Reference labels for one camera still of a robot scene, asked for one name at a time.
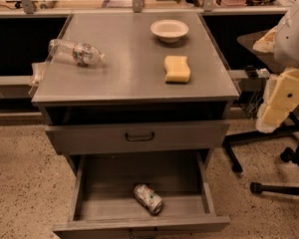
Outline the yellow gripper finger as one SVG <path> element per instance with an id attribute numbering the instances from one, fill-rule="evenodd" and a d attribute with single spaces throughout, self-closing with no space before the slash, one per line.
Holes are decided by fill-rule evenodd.
<path id="1" fill-rule="evenodd" d="M 273 27 L 253 45 L 253 49 L 261 53 L 272 53 L 274 50 L 277 27 Z"/>
<path id="2" fill-rule="evenodd" d="M 279 127 L 299 106 L 299 69 L 287 68 L 266 82 L 261 105 L 261 126 Z"/>

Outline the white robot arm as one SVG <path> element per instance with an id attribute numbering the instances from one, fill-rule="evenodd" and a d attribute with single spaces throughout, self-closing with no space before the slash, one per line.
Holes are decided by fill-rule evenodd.
<path id="1" fill-rule="evenodd" d="M 271 74 L 266 81 L 263 103 L 257 113 L 257 130 L 270 133 L 299 106 L 299 0 L 253 49 L 272 52 L 274 60 L 285 67 L 279 76 Z"/>

